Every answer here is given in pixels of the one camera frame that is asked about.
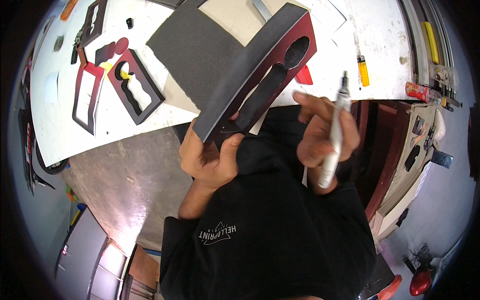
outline plastic bottle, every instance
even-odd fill
[[[407,96],[422,100],[428,104],[440,104],[442,102],[442,95],[439,92],[411,82],[405,84],[405,93],[407,93]]]

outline wall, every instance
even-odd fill
[[[46,268],[53,276],[55,263],[67,236],[69,227],[69,207],[71,205],[65,192],[65,182],[61,175],[45,173],[33,154],[35,172],[45,181],[55,187],[44,187],[39,184],[35,187],[35,195],[28,190],[24,175],[22,143],[18,122],[18,112],[24,108],[24,101],[20,92],[16,99],[15,111],[12,116],[11,127],[8,132],[8,145],[10,163],[13,168],[13,180],[19,199],[20,209],[24,222],[34,242],[36,250],[42,257]],[[70,221],[77,212],[72,204]]]
[[[469,177],[467,134],[469,107],[475,103],[473,81],[466,55],[457,39],[446,11],[437,3],[444,17],[452,46],[455,68],[459,74],[456,99],[463,108],[454,112],[442,109],[446,135],[440,141],[441,151],[453,156],[450,169],[432,165],[418,196],[409,206],[407,218],[389,238],[380,242],[382,256],[402,283],[392,300],[414,299],[409,293],[412,273],[402,262],[424,243],[430,253],[441,257],[460,239],[472,212],[475,182]]]

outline concrete floor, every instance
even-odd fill
[[[163,221],[192,183],[179,146],[171,128],[143,133],[71,157],[62,176],[126,254],[135,241],[160,251]]]

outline white table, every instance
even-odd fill
[[[215,5],[215,1],[218,0],[210,0],[206,4],[212,6]],[[240,3],[246,9],[251,9],[252,16],[258,17],[253,25],[258,28],[262,26],[264,21],[258,12],[253,11],[250,0],[230,1],[232,6]],[[186,107],[179,103],[178,99],[185,99],[186,96],[175,83],[171,83],[171,79],[167,80],[168,71],[145,45],[173,10],[143,0],[108,0],[103,34],[85,47],[87,58],[93,62],[98,48],[116,42],[121,37],[127,37],[130,42],[129,48],[136,51],[148,73],[166,96],[166,101],[145,122],[137,126],[113,86],[105,79],[96,108],[95,136],[73,121],[75,79],[80,60],[77,64],[70,65],[72,42],[84,23],[87,7],[91,2],[79,0],[67,22],[61,21],[57,16],[41,47],[38,47],[40,37],[37,39],[35,51],[38,51],[38,57],[31,73],[31,105],[37,143],[47,166],[113,141],[189,122],[198,113],[195,107],[188,105]],[[271,12],[275,12],[272,8],[281,7],[285,1],[264,2]],[[294,90],[334,99],[343,70],[349,72],[353,99],[406,98],[405,82],[411,81],[412,76],[411,55],[406,27],[396,0],[338,0],[336,5],[348,15],[351,21],[349,23],[353,26],[349,31],[350,25],[347,23],[343,26],[344,32],[338,31],[335,34],[330,26],[332,4],[328,0],[299,0],[299,2],[311,9],[312,14],[318,51],[307,65],[314,85],[301,85],[294,80],[272,106],[294,104],[291,99]],[[219,11],[220,19],[222,16],[234,15],[228,9]],[[125,23],[127,18],[134,20],[134,27],[131,30],[127,29]],[[230,20],[228,26],[231,30],[238,30],[244,25],[239,23],[241,22],[239,19]],[[61,35],[64,35],[63,46],[59,52],[53,52],[53,44],[57,36]],[[362,87],[359,79],[356,61],[358,51],[366,58],[370,78],[370,86],[367,87]],[[119,57],[115,55],[108,62],[113,65]],[[51,101],[45,99],[45,79],[56,71],[59,72],[58,101]],[[89,96],[80,95],[80,99],[89,99]]]

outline person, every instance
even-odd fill
[[[201,142],[192,121],[180,156],[194,181],[178,218],[164,223],[166,300],[352,300],[367,284],[376,254],[355,186],[336,178],[327,189],[316,184],[333,151],[334,104],[293,98],[301,107],[270,109],[257,136],[234,134],[220,150]],[[349,112],[341,111],[340,124],[345,161],[360,137]]]

